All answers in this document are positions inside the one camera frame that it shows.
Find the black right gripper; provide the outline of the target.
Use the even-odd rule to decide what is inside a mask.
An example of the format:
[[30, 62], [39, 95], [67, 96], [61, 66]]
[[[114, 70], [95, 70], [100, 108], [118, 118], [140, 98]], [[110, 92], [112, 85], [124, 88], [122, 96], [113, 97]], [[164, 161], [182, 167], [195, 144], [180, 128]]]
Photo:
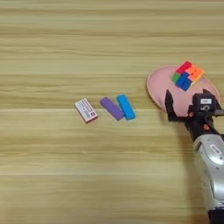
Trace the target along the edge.
[[[214, 95], [210, 91], [203, 88], [203, 94]], [[221, 134], [214, 127], [214, 114], [203, 112], [202, 114], [197, 114], [196, 109], [193, 105], [189, 106], [187, 111], [188, 117], [177, 116], [173, 108], [173, 98], [172, 93], [166, 90], [164, 105], [168, 115], [168, 120], [170, 122], [185, 122], [187, 130], [190, 132], [191, 138], [195, 141], [198, 137], [203, 135], [219, 135], [224, 139], [224, 134]]]

